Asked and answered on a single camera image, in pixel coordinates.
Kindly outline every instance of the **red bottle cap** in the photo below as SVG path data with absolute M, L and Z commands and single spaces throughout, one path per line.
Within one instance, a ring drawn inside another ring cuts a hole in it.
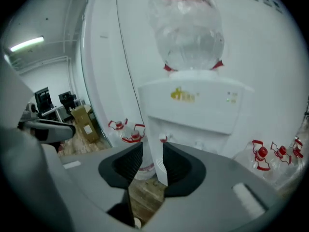
M 267 151 L 267 149 L 265 147 L 262 146 L 257 151 L 257 153 L 259 154 L 260 157 L 264 158 L 267 155 L 268 151 Z
M 284 146 L 281 146 L 279 149 L 280 154 L 285 155 L 286 154 L 286 148 Z
M 117 121 L 116 122 L 116 127 L 121 127 L 122 126 L 122 122 L 121 121 Z
M 138 130 L 135 130 L 131 133 L 131 136 L 133 139 L 138 139 L 140 137 L 140 132 Z

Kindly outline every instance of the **ceiling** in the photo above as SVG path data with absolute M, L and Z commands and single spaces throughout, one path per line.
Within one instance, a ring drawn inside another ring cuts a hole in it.
M 74 54 L 87 0 L 27 0 L 6 29 L 5 52 L 15 70 L 24 72 L 42 61 Z M 11 52 L 10 48 L 43 36 L 44 42 Z

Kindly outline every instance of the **wooden floor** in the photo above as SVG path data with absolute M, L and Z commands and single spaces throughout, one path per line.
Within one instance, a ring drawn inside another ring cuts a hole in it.
M 100 140 L 90 144 L 83 136 L 82 131 L 76 126 L 75 121 L 71 122 L 76 127 L 76 134 L 73 138 L 62 144 L 63 149 L 58 155 L 84 154 L 110 148 L 109 143 L 102 135 Z M 156 213 L 164 201 L 165 185 L 161 184 L 156 176 L 142 181 L 134 179 L 129 187 L 131 207 L 134 217 L 141 220 L 144 225 Z

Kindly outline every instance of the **yellow logo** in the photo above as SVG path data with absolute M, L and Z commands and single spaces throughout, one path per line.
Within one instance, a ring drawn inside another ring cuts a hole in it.
M 195 95 L 190 94 L 187 91 L 182 91 L 181 87 L 177 87 L 176 90 L 170 94 L 170 96 L 177 101 L 189 102 L 189 103 L 195 102 Z

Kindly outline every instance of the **ceiling light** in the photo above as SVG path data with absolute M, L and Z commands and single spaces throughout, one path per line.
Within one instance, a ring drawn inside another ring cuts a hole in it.
M 22 42 L 16 46 L 13 46 L 11 47 L 11 51 L 12 52 L 16 52 L 17 50 L 21 49 L 21 48 L 24 48 L 28 45 L 31 45 L 31 44 L 35 44 L 35 43 L 39 43 L 39 42 L 43 42 L 44 41 L 44 38 L 43 36 L 39 37 L 39 38 L 35 38 L 35 39 L 32 39 L 32 40 L 29 40 L 29 41 L 25 41 L 25 42 Z

